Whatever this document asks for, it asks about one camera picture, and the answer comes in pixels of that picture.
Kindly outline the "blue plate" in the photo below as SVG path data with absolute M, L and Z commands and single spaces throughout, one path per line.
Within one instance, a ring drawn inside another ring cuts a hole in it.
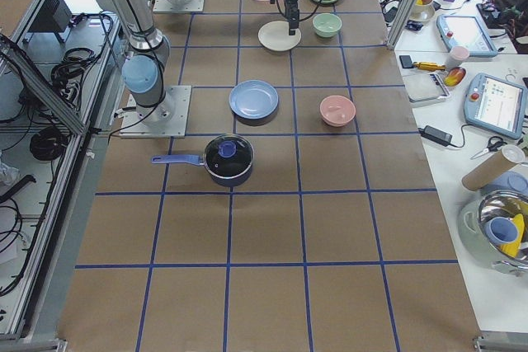
M 279 105 L 277 90 L 268 82 L 247 80 L 236 85 L 229 94 L 232 112 L 247 120 L 260 120 L 271 115 Z

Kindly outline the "pink bowl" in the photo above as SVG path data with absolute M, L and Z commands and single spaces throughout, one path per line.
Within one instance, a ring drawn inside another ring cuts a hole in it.
M 351 123 L 356 117 L 356 107 L 347 97 L 331 95 L 325 97 L 319 112 L 323 121 L 333 127 L 342 127 Z

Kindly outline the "white bowl with fruit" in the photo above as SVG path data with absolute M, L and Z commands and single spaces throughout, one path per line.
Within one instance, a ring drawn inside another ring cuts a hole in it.
M 412 21 L 421 21 L 422 14 L 432 7 L 432 2 L 433 0 L 416 0 L 409 18 Z

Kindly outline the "silver kitchen scale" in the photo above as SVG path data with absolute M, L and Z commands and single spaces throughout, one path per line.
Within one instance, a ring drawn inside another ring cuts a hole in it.
M 450 97 L 450 91 L 439 73 L 412 73 L 403 76 L 403 83 L 409 102 L 414 107 L 431 105 Z

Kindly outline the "blue saucepan with lid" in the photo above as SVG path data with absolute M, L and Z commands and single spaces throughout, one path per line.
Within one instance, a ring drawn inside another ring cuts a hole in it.
M 222 134 L 209 141 L 202 154 L 158 155 L 151 158 L 151 163 L 204 167 L 216 184 L 235 187 L 252 174 L 254 148 L 240 135 Z

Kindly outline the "upper teach pendant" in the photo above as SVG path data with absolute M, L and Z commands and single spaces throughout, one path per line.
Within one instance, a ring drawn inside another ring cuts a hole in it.
M 493 58 L 498 50 L 487 29 L 476 16 L 439 15 L 436 27 L 448 50 L 465 47 L 470 57 Z

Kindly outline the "teach pendant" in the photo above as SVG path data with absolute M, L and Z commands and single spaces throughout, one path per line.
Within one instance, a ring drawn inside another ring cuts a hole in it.
M 469 124 L 519 139 L 526 105 L 526 87 L 478 73 L 469 84 L 464 99 L 464 117 Z
M 470 57 L 493 58 L 498 50 L 487 29 L 476 16 L 439 15 L 436 27 L 448 50 L 465 47 Z

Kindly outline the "black power adapter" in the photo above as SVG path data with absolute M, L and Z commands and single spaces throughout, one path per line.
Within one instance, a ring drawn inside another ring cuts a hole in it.
M 443 130 L 426 125 L 422 128 L 419 128 L 418 131 L 423 138 L 428 139 L 433 143 L 440 144 L 443 147 L 448 147 L 451 145 L 452 135 Z

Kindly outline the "lower teach pendant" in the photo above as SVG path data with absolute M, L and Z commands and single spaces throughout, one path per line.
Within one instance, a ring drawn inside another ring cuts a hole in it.
M 526 105 L 526 87 L 478 73 L 469 84 L 464 99 L 464 117 L 469 124 L 519 139 Z

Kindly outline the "scissors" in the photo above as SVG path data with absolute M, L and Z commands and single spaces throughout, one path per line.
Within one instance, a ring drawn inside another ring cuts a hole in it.
M 480 150 L 479 152 L 475 153 L 471 157 L 471 159 L 474 160 L 483 157 L 486 154 L 495 153 L 506 144 L 507 142 L 502 137 L 492 136 L 488 139 L 486 147 Z

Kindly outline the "cardboard tube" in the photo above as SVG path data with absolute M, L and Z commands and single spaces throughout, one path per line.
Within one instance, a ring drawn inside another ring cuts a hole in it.
M 521 148 L 507 144 L 461 179 L 463 187 L 476 191 L 525 161 Z

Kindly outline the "steel mixing bowl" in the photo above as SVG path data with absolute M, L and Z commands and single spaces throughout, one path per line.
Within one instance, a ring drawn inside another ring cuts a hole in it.
M 457 220 L 460 239 L 476 262 L 503 274 L 527 274 L 527 197 L 497 190 L 466 204 Z

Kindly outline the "blue cup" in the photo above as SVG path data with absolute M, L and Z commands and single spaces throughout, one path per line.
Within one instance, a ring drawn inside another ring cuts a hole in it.
M 509 218 L 495 217 L 484 224 L 488 240 L 494 245 L 512 242 L 516 238 L 516 227 Z

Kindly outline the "yellow handled screwdriver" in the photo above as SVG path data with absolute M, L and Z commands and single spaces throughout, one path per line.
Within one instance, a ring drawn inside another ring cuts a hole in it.
M 435 71 L 445 71 L 446 66 L 438 63 L 429 63 L 429 62 L 414 62 L 413 67 L 422 71 L 435 72 Z

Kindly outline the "aluminium side frame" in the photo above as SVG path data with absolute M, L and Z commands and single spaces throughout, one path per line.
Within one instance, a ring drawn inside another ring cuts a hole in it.
M 117 17 L 64 0 L 69 35 L 24 38 L 44 0 L 1 0 L 1 340 L 22 337 L 82 141 L 111 69 Z

